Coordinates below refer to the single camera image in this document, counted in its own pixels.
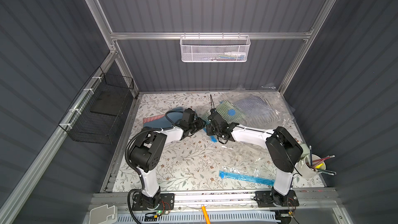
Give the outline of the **blue garment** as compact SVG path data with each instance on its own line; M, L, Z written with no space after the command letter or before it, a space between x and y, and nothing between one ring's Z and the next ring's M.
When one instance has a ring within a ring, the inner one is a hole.
M176 124L183 116L183 108L178 107L165 113L165 118L171 123Z

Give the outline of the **red white striped tank top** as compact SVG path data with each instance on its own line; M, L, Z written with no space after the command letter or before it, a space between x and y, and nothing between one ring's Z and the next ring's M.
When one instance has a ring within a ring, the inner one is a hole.
M165 116L165 114L146 117L143 119L143 123L149 123L152 121L156 121L156 120L163 118L164 116Z

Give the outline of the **clear blue-zip vacuum bag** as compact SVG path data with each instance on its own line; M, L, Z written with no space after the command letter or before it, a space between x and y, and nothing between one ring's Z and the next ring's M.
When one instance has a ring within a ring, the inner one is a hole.
M218 175L222 179L231 179L266 186L273 186L276 179L276 174L272 171L261 171L257 167L251 168L248 166L221 166Z

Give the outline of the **green white striped garment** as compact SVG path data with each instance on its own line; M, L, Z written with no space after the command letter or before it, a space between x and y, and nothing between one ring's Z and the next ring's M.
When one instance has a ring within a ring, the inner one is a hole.
M210 110L211 110L212 104L208 106L200 106L197 108L197 113L200 118L206 121L207 124L209 124L208 117L210 115ZM227 123L231 122L240 122L244 118L246 118L246 115L239 110L237 107L235 107L232 103L229 101L225 100L222 101L220 104L216 106L216 111L223 117L223 119Z

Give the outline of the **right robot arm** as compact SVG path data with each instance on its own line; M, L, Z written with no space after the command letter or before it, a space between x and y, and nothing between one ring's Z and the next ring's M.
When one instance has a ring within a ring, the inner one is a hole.
M291 190L295 165L300 161L303 148L284 127L273 130L251 128L227 121L215 108L210 110L207 135L216 136L219 142L248 143L267 149L277 168L273 195L286 197Z

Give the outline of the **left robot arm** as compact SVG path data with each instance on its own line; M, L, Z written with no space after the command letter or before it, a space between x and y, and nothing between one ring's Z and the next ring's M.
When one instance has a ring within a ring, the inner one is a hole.
M140 177L143 196L150 200L160 194L155 169L164 147L191 137L206 126L206 121L191 108L175 108L154 122L135 134L124 152L127 165Z

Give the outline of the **vacuum bag with navy striped garment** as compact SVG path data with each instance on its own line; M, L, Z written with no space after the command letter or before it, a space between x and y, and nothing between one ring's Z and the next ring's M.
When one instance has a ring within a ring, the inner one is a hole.
M291 109L274 83L259 91L239 87L234 93L232 104L245 115L241 124L259 129L288 129L294 125Z

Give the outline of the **orange pencil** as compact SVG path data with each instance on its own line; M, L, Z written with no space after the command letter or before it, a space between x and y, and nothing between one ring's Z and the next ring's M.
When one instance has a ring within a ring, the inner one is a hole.
M209 219L209 215L207 213L206 207L205 206L201 206L201 210L203 212L204 215L204 219L206 221L207 224L211 224L210 219Z

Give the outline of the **white pen cup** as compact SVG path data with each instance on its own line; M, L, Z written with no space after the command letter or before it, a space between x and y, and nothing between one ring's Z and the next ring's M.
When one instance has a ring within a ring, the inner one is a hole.
M295 168L298 171L298 173L305 179L311 179L314 176L318 174L318 169L325 170L326 169L326 164L325 162L319 163L316 162L316 160L321 159L317 155L312 155L312 161L313 161L313 166L315 168L311 167L311 160L310 160L310 155L305 156L302 158L296 165Z

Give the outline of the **white plastic holder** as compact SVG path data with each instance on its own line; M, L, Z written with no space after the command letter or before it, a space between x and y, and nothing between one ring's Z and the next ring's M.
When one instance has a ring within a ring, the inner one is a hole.
M89 224L114 224L118 221L118 208L108 204L96 207L90 211Z

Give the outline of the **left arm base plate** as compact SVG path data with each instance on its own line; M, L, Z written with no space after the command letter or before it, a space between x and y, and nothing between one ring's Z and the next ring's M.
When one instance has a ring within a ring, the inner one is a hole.
M133 211L173 210L175 194L160 193L149 198L142 193L134 194L132 198Z

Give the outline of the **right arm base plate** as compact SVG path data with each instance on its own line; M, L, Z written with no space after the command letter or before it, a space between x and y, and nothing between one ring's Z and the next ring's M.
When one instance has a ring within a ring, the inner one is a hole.
M298 207L300 205L294 190L289 190L286 196L271 190L256 191L254 200L258 207Z

